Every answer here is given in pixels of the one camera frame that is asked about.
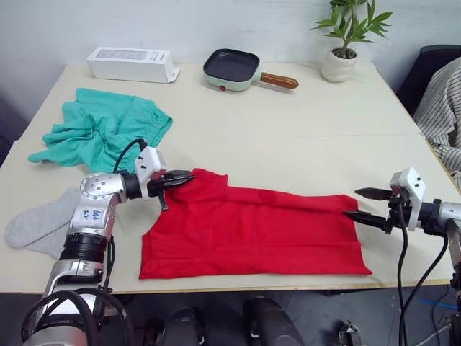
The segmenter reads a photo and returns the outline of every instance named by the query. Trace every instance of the cardboard box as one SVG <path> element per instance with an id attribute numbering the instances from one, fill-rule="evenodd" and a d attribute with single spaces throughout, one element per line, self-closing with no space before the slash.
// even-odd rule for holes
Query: cardboard box
<path id="1" fill-rule="evenodd" d="M 99 79 L 169 83 L 179 73 L 169 50 L 98 47 L 86 61 Z"/>

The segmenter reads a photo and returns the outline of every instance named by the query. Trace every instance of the red cloth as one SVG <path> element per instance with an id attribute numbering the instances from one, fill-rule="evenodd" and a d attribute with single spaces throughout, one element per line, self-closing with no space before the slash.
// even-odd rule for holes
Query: red cloth
<path id="1" fill-rule="evenodd" d="M 198 275 L 369 275 L 346 195 L 301 197 L 229 187 L 203 169 L 166 191 L 169 211 L 143 236 L 140 279 Z"/>

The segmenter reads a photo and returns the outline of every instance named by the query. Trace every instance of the striped shirt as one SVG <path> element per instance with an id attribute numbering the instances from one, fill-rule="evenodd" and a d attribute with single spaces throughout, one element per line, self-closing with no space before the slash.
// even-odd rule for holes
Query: striped shirt
<path id="1" fill-rule="evenodd" d="M 461 188 L 461 58 L 432 76 L 413 119 Z"/>

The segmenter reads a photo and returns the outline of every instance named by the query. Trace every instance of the gray sock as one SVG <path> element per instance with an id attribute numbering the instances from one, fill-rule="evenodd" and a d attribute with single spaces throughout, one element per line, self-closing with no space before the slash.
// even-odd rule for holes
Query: gray sock
<path id="1" fill-rule="evenodd" d="M 80 192 L 67 190 L 54 202 L 29 209 L 6 225 L 6 243 L 15 249 L 25 247 L 58 259 Z"/>

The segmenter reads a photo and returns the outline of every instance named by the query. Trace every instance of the pan handle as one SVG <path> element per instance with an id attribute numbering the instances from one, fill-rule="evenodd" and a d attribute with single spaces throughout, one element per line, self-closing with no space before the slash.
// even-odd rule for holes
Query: pan handle
<path id="1" fill-rule="evenodd" d="M 261 74 L 260 81 L 264 83 L 270 83 L 278 85 L 279 87 L 286 88 L 286 89 L 294 89 L 297 88 L 299 83 L 296 79 L 284 76 L 277 76 L 275 74 L 267 74 L 263 72 Z"/>

